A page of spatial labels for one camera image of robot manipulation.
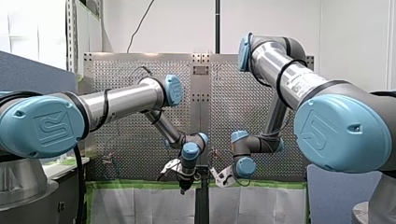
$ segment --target metal bracket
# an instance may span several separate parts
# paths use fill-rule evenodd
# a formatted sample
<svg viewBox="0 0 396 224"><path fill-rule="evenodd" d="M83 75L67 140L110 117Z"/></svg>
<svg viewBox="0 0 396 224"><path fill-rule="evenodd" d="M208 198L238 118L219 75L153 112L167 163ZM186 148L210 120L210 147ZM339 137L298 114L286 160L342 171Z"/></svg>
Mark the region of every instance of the metal bracket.
<svg viewBox="0 0 396 224"><path fill-rule="evenodd" d="M215 168L210 169L210 173L213 175L213 177L216 180L216 185L219 188L227 188L236 183L235 178L233 177L233 168L232 166L229 166L222 170L219 174L215 170Z"/></svg>
<svg viewBox="0 0 396 224"><path fill-rule="evenodd" d="M308 68L314 71L315 69L315 56L306 56L306 65L308 65Z"/></svg>
<svg viewBox="0 0 396 224"><path fill-rule="evenodd" d="M209 75L209 66L194 66L192 68L193 75Z"/></svg>
<svg viewBox="0 0 396 224"><path fill-rule="evenodd" d="M77 6L76 0L66 2L66 29L67 29L67 71L78 71L78 34L77 34Z"/></svg>

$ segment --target metal pegboard wall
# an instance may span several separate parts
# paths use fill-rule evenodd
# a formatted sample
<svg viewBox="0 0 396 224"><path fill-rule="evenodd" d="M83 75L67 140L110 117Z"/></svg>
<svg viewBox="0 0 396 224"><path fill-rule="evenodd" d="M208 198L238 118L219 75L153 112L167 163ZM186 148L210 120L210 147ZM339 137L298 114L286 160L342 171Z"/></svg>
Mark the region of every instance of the metal pegboard wall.
<svg viewBox="0 0 396 224"><path fill-rule="evenodd" d="M90 54L86 64L92 76L92 90L103 91L137 84L146 76L146 66L154 76L177 75L183 85L184 98L176 108L165 108L164 114L182 132L190 132L190 83L191 56L179 55L176 59L166 54L148 56L144 54ZM91 180L107 178L155 180L165 164L174 159L178 151L165 147L164 138L142 114L109 123L95 135L97 157L88 167ZM112 157L113 162L104 160Z"/></svg>
<svg viewBox="0 0 396 224"><path fill-rule="evenodd" d="M271 104L273 89L261 86L250 73L237 69L236 55L211 56L211 121L209 139L212 149L220 150L210 157L213 166L221 171L232 164L231 133L246 130L259 134ZM295 141L290 113L290 124L282 132L285 149L270 154L254 154L257 171L254 179L303 181L306 160Z"/></svg>

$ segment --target robotic arm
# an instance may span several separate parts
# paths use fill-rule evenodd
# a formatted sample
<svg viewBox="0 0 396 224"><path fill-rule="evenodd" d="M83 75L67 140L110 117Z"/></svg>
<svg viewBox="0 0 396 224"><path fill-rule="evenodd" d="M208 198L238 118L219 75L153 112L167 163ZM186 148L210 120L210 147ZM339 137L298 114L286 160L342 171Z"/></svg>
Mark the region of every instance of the robotic arm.
<svg viewBox="0 0 396 224"><path fill-rule="evenodd" d="M102 125L141 112L173 148L181 149L177 173L181 188L187 190L194 180L196 160L205 150L207 136L180 134L164 115L162 107L179 105L181 99L181 83L173 75L146 77L135 86L82 96L71 92L5 93L0 101L0 148L2 154L22 158L56 157Z"/></svg>
<svg viewBox="0 0 396 224"><path fill-rule="evenodd" d="M288 109L296 110L294 133L304 155L335 172L396 170L396 98L392 92L366 92L344 80L329 81L304 66L304 50L291 38L247 35L239 49L239 69L265 80L276 91L258 136L232 134L233 166L219 175L220 187L250 178L256 164L250 153L283 148L278 137Z"/></svg>

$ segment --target silver metal arm segment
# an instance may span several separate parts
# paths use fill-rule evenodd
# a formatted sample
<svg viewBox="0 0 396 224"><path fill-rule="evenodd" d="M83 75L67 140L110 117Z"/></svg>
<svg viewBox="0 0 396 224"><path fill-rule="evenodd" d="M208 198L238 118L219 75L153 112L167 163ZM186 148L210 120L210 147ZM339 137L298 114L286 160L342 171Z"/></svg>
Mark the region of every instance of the silver metal arm segment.
<svg viewBox="0 0 396 224"><path fill-rule="evenodd" d="M136 86L108 91L108 116L105 123L144 110L161 109L166 101L162 82L147 77ZM105 95L101 91L79 96L79 99L89 111L90 129L93 130L104 114Z"/></svg>

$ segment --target green tape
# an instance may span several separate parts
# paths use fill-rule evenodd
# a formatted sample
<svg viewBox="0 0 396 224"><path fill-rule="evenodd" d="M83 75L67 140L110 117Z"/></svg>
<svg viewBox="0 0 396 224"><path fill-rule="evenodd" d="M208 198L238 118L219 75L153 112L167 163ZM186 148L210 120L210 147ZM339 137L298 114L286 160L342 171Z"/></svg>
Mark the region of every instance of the green tape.
<svg viewBox="0 0 396 224"><path fill-rule="evenodd" d="M87 188L87 192L85 194L85 199L87 201L87 223L88 224L91 224L92 196L93 196L93 189Z"/></svg>
<svg viewBox="0 0 396 224"><path fill-rule="evenodd" d="M248 181L239 181L246 185ZM87 189L179 189L179 185L175 181L171 182L155 182L145 180L109 180L109 181L92 181L87 182ZM271 189L306 189L305 182L276 182L276 181L250 181L250 187L271 188ZM193 189L200 187L200 182L196 182L191 186ZM210 188L216 188L215 183L210 183Z"/></svg>

